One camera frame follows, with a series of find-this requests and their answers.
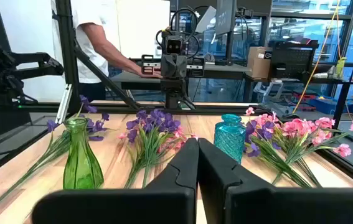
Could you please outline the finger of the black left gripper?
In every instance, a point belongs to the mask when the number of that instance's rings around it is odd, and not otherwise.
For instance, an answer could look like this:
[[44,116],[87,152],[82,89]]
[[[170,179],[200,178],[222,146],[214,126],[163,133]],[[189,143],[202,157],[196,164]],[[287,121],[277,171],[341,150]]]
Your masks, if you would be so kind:
[[162,56],[162,76],[172,78],[175,73],[175,61],[172,55]]
[[176,78],[185,78],[187,73],[187,57],[178,55],[176,58]]

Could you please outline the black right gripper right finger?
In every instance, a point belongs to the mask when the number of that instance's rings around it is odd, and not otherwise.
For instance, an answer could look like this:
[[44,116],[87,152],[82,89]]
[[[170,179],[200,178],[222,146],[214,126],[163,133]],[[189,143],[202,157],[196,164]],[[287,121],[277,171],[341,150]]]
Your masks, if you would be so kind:
[[208,223],[351,223],[353,188],[275,187],[200,138],[198,182]]

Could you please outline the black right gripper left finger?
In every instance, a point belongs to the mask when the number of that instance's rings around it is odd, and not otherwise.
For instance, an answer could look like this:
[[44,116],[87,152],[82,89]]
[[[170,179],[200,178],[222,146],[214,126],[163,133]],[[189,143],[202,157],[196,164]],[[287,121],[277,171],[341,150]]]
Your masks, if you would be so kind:
[[41,198],[33,223],[195,223],[199,145],[191,138],[143,189],[60,190]]

